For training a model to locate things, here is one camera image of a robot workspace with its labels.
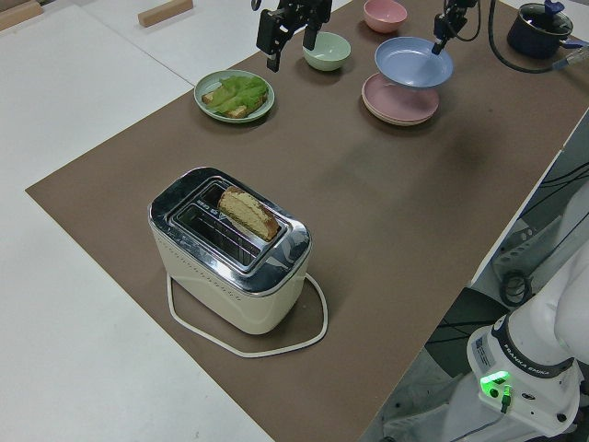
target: plate with lettuce and bread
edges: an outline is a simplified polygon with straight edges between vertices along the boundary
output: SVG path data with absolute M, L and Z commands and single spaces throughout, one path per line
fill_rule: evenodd
M 274 91 L 260 76 L 227 69 L 201 79 L 194 99 L 204 113 L 221 122 L 252 122 L 271 109 Z

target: brown tabletop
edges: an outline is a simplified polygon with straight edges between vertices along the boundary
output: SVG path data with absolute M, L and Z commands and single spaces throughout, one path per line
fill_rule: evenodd
M 441 3 L 406 3 L 410 18 L 399 35 L 431 40 Z M 362 434 L 589 102 L 584 66 L 517 73 L 493 57 L 483 31 L 474 42 L 449 43 L 456 70 L 438 88 L 441 104 L 431 120 L 413 127 L 381 122 L 360 92 L 376 72 L 375 48 L 391 36 L 366 27 L 362 5 L 352 1 L 324 27 L 352 44 L 352 58 L 338 72 L 305 63 L 301 34 L 287 44 L 278 74 L 260 53 L 235 66 L 270 81 L 276 102 L 267 118 L 218 122 L 186 94 L 28 189 L 280 442 Z M 510 56 L 501 36 L 514 13 L 499 6 L 496 18 Z M 247 360 L 170 317 L 146 207 L 199 166 L 242 180 L 308 226 L 308 271 L 329 303 L 323 341 Z M 260 338 L 176 293 L 181 315 L 249 349 L 290 343 L 319 327 L 309 287 L 278 329 Z

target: toaster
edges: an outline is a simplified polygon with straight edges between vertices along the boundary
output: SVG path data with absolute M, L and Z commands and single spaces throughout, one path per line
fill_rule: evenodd
M 218 208 L 230 186 L 249 193 L 275 217 L 266 241 Z M 305 281 L 309 231 L 277 204 L 212 168 L 193 169 L 149 206 L 149 225 L 167 273 L 196 299 L 249 334 L 272 330 Z

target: blue bowl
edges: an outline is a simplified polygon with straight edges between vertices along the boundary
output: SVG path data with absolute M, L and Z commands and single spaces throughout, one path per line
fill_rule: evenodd
M 415 89 L 437 87 L 454 72 L 448 52 L 432 53 L 433 43 L 418 37 L 395 37 L 375 52 L 380 73 L 394 83 Z

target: pot handle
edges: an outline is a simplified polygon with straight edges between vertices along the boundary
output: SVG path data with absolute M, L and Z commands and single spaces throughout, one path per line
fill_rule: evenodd
M 560 41 L 560 46 L 562 46 L 564 49 L 584 48 L 585 46 L 589 46 L 589 41 L 567 39 L 564 41 Z

